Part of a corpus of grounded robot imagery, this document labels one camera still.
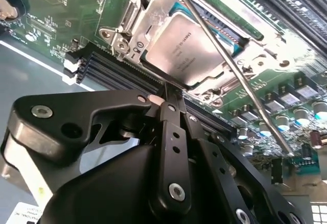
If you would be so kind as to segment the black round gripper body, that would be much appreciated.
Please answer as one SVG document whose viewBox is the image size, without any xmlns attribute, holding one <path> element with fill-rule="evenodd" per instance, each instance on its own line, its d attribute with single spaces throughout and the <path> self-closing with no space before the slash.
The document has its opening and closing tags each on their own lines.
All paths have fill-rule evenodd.
<svg viewBox="0 0 327 224">
<path fill-rule="evenodd" d="M 64 184 L 40 223 L 230 223 L 185 146 L 133 147 Z"/>
</svg>

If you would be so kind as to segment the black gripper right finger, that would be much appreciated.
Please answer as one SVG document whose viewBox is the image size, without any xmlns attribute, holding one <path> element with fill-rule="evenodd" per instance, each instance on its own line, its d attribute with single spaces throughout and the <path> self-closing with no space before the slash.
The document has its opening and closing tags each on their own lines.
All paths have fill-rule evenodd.
<svg viewBox="0 0 327 224">
<path fill-rule="evenodd" d="M 207 136 L 187 112 L 181 90 L 175 91 L 188 150 L 204 187 L 204 206 L 219 213 L 223 223 L 305 223 L 289 203 L 220 133 Z"/>
</svg>

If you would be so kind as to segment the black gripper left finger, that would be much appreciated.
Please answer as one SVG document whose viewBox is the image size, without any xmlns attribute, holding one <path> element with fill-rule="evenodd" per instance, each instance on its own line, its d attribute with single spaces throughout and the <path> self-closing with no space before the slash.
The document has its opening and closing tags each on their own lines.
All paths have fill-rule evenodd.
<svg viewBox="0 0 327 224">
<path fill-rule="evenodd" d="M 137 90 L 24 96 L 7 127 L 7 162 L 46 208 L 69 181 L 142 145 L 187 149 L 175 91 Z"/>
</svg>

